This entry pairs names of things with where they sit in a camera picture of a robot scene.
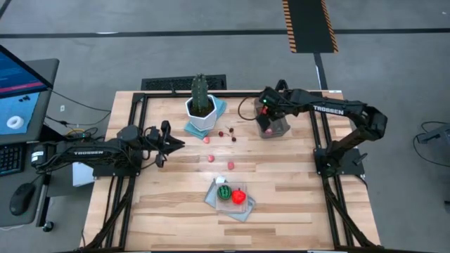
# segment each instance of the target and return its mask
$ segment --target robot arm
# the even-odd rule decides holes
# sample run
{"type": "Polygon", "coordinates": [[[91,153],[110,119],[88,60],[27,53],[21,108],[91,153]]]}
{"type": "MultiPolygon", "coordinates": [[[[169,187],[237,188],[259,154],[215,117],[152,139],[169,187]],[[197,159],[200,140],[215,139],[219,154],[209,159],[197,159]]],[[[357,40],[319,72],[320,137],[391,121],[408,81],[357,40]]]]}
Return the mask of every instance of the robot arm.
{"type": "Polygon", "coordinates": [[[38,172],[53,171],[73,162],[81,162],[94,168],[94,176],[135,176],[139,175],[142,151],[158,151],[154,163],[164,166],[165,155],[184,147],[184,142],[170,136],[170,124],[163,121],[162,134],[155,126],[145,136],[136,126],[131,125],[117,133],[117,138],[106,142],[50,142],[34,148],[32,166],[38,172]]]}
{"type": "Polygon", "coordinates": [[[329,168],[326,169],[328,172],[336,171],[348,150],[367,140],[376,141],[385,134],[387,117],[376,108],[357,100],[322,98],[302,89],[288,89],[284,80],[280,80],[275,89],[266,87],[259,96],[259,102],[264,107],[256,120],[262,131],[267,130],[271,121],[310,110],[348,117],[353,121],[356,129],[342,140],[332,141],[321,157],[322,164],[329,168]]]}

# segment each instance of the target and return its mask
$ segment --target concrete floor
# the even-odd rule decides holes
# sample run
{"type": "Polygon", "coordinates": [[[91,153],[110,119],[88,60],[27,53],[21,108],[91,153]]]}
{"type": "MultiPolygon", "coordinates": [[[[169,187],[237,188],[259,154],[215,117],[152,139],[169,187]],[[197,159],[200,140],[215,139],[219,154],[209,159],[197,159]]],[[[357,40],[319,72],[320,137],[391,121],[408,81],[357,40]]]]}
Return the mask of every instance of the concrete floor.
{"type": "MultiPolygon", "coordinates": [[[[447,0],[328,0],[327,4],[335,29],[450,27],[447,0]]],[[[12,0],[0,19],[2,34],[284,27],[281,1],[274,0],[12,0]]],[[[450,34],[336,37],[340,52],[322,55],[329,89],[343,90],[346,98],[374,105],[389,117],[385,137],[360,147],[369,153],[364,165],[382,244],[450,252],[450,214],[443,203],[450,187],[442,183],[449,180],[450,169],[421,160],[411,144],[421,122],[450,122],[445,104],[450,92],[450,34]]],[[[99,108],[110,108],[116,91],[138,90],[144,77],[204,72],[226,74],[229,89],[260,89],[280,78],[294,88],[319,87],[312,54],[291,54],[285,35],[1,39],[0,43],[23,60],[60,59],[56,91],[99,108]]],[[[52,96],[48,115],[90,123],[102,114],[52,96]],[[65,112],[59,112],[60,105],[65,105],[65,112]]],[[[67,131],[49,124],[61,133],[67,131]]],[[[103,132],[106,126],[107,122],[99,125],[103,132]]],[[[450,164],[445,145],[432,142],[419,148],[450,164]]],[[[76,248],[90,194],[87,187],[55,198],[49,214],[57,224],[52,233],[42,233],[33,223],[0,231],[0,252],[76,248]]]]}

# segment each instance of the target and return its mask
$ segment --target small red object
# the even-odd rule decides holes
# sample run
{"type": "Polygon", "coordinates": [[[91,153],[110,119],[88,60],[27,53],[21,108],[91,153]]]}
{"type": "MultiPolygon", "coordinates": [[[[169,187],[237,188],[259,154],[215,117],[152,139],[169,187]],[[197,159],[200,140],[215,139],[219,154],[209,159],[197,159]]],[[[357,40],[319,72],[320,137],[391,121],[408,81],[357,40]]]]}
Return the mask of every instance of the small red object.
{"type": "Polygon", "coordinates": [[[234,190],[231,194],[231,201],[233,201],[234,204],[240,205],[244,202],[246,197],[247,195],[240,189],[234,190]]]}
{"type": "Polygon", "coordinates": [[[234,169],[234,162],[228,162],[228,169],[234,169]]]}

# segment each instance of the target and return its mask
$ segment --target green ball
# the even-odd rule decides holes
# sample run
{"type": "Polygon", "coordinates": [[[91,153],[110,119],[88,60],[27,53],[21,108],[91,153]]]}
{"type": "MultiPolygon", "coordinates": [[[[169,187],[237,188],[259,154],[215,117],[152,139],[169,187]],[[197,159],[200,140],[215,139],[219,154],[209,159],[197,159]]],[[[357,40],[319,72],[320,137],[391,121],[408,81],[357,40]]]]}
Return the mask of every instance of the green ball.
{"type": "Polygon", "coordinates": [[[231,187],[230,186],[220,186],[217,189],[217,196],[221,200],[229,200],[231,197],[231,187]]]}

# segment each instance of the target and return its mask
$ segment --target wooden tabletop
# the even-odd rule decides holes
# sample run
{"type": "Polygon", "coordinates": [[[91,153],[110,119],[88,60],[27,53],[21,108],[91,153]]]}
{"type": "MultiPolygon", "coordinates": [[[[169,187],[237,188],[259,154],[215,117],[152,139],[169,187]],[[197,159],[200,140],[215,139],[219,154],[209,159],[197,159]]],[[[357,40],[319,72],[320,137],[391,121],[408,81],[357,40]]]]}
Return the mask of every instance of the wooden tabletop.
{"type": "MultiPolygon", "coordinates": [[[[323,95],[342,99],[339,91],[324,91],[323,95]]],[[[127,125],[132,96],[132,91],[116,93],[107,139],[127,125]]],[[[289,132],[279,138],[261,139],[257,123],[237,114],[242,98],[225,98],[226,111],[209,134],[210,144],[204,144],[183,130],[188,121],[186,100],[148,101],[145,127],[160,128],[161,121],[169,120],[172,135],[185,141],[186,147],[172,153],[164,168],[153,165],[136,178],[126,250],[332,249],[322,183],[313,161],[309,114],[287,116],[289,132]],[[228,132],[227,127],[234,128],[235,143],[228,136],[218,136],[219,131],[228,132]],[[208,155],[215,156],[213,163],[207,161],[208,155]],[[235,169],[229,171],[227,162],[234,162],[235,169]],[[249,195],[256,201],[246,222],[217,213],[203,202],[218,176],[230,182],[246,182],[249,195]]],[[[248,99],[242,106],[244,117],[253,116],[252,104],[253,99],[248,99]]],[[[319,114],[317,120],[321,126],[319,114]]],[[[328,121],[334,140],[351,131],[345,117],[329,115],[328,121]]],[[[341,180],[349,215],[367,238],[378,244],[366,187],[355,176],[342,176],[341,180]]],[[[109,184],[108,177],[95,182],[84,227],[87,242],[103,225],[109,184]]],[[[336,217],[341,244],[345,244],[337,213],[336,217]]],[[[118,245],[122,218],[117,224],[113,245],[118,245]]]]}

